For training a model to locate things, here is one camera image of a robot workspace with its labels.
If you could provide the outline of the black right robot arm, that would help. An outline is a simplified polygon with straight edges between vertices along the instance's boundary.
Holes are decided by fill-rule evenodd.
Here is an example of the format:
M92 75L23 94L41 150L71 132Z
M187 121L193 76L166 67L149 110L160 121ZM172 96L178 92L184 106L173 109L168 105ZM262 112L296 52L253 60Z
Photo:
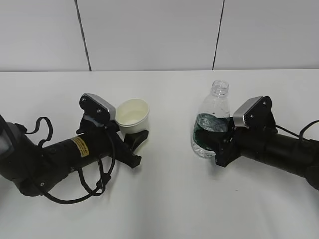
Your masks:
M315 189L319 188L319 142L304 138L304 133L317 120L306 125L299 134L288 137L278 133L279 125L261 130L235 127L233 119L217 118L217 131L196 123L194 142L214 153L215 164L226 167L244 156L255 161L298 175Z

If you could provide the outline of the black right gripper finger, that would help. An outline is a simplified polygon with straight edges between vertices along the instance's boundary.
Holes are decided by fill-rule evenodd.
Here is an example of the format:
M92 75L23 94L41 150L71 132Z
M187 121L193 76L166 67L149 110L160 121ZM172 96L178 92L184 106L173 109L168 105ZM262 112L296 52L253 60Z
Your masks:
M225 132L197 131L193 138L196 144L201 148L219 153L220 145L222 144L225 136Z

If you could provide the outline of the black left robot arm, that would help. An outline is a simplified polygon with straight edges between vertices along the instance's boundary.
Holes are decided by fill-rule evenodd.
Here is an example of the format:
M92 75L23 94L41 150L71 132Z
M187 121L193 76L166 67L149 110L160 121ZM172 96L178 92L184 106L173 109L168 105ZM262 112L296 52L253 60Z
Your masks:
M32 133L45 120L48 136L34 144L27 129L17 123L0 120L0 174L13 182L25 196L46 195L70 173L77 171L88 196L98 196L111 179L115 162L136 168L141 157L134 151L147 140L149 132L142 130L118 135L119 127L110 121L95 126L82 120L76 136L47 147L53 136L53 126L47 117L40 117Z

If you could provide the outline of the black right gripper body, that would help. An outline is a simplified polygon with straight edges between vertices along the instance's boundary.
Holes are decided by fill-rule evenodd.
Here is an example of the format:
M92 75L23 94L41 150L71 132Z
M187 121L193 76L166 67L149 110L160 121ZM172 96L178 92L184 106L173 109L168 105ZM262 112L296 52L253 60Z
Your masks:
M265 138L276 133L275 124L274 117L264 117L257 120L257 124L252 127L239 127L235 125L234 118L231 117L228 131L213 134L216 165L226 167L243 156L244 152L248 150L248 146L256 143L259 137Z

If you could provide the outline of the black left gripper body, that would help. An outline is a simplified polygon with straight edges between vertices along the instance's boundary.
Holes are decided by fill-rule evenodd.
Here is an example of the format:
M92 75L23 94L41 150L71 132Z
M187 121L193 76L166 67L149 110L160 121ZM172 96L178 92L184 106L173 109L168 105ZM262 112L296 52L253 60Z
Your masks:
M119 127L113 120L99 124L93 119L82 118L76 133L85 142L89 156L114 156L130 168L139 166L142 158L135 155L131 147L121 140L118 131Z

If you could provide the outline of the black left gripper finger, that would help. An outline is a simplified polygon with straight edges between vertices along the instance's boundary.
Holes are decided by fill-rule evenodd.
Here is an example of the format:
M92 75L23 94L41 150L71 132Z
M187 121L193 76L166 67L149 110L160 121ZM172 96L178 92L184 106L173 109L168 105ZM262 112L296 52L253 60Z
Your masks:
M142 130L136 133L127 133L124 137L124 143L131 152L134 152L149 136L148 130Z

